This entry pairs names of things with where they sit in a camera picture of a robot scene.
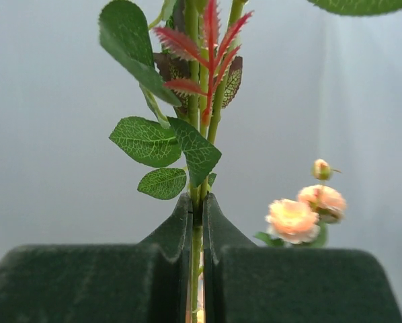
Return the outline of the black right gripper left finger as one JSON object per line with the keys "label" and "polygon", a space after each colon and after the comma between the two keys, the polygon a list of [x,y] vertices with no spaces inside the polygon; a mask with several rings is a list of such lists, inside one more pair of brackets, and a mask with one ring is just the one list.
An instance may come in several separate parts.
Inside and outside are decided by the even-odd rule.
{"label": "black right gripper left finger", "polygon": [[192,202],[137,244],[25,245],[0,260],[0,323],[185,322]]}

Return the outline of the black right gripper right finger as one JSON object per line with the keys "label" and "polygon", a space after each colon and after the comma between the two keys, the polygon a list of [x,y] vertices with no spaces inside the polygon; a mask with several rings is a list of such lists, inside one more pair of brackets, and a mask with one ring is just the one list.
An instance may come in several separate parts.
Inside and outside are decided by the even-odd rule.
{"label": "black right gripper right finger", "polygon": [[213,194],[203,234],[207,322],[402,322],[385,270],[367,252],[256,246]]}

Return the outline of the small pink rose stem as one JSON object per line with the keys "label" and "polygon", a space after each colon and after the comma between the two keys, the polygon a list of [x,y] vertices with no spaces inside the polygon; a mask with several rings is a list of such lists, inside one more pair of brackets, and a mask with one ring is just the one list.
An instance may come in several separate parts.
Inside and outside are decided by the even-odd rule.
{"label": "small pink rose stem", "polygon": [[249,14],[234,1],[224,32],[216,1],[164,1],[148,22],[132,1],[111,1],[98,18],[99,43],[137,81],[155,120],[126,117],[110,140],[151,171],[138,190],[169,200],[183,190],[192,202],[191,322],[198,296],[203,203],[221,154],[215,147],[222,109],[241,85],[239,33]]}

